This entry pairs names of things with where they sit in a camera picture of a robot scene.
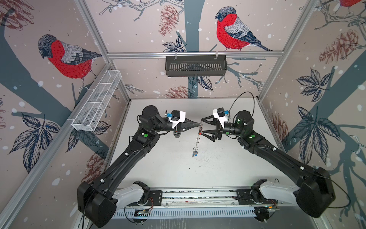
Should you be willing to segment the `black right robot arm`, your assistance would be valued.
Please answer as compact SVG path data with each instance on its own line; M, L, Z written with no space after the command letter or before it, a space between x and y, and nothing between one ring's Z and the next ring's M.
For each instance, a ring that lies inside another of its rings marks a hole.
M283 172L293 186L275 184L266 179L258 180L251 187L250 195L255 203L278 200L297 205L307 215L319 218L336 199L330 174L323 168L314 169L272 145L253 129L254 119L249 111L238 112L234 122L227 121L228 112L223 108L202 118L202 122L215 126L202 135L211 141L220 140L223 135L235 135L240 146L250 153L266 160Z

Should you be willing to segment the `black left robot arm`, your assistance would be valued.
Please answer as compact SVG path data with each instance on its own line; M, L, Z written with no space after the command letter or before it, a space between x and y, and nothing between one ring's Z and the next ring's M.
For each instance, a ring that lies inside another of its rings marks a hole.
M162 117L153 105L145 107L138 119L139 128L126 150L100 176L91 183L84 181L77 189L78 210L98 228L105 226L116 211L130 204L153 204L150 188L141 181L122 190L117 188L162 135L172 132L179 138L181 133L200 126L187 119L183 111L173 110Z

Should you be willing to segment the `silver metal carabiner keyring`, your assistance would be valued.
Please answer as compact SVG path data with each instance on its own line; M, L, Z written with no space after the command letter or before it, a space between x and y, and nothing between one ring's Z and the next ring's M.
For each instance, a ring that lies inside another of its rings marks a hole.
M195 147L193 148L193 151L198 151L198 144L200 143L201 139L200 139L200 135L199 135L199 130L202 130L202 124L200 124L200 127L198 129L198 134L197 134L197 138L195 140Z

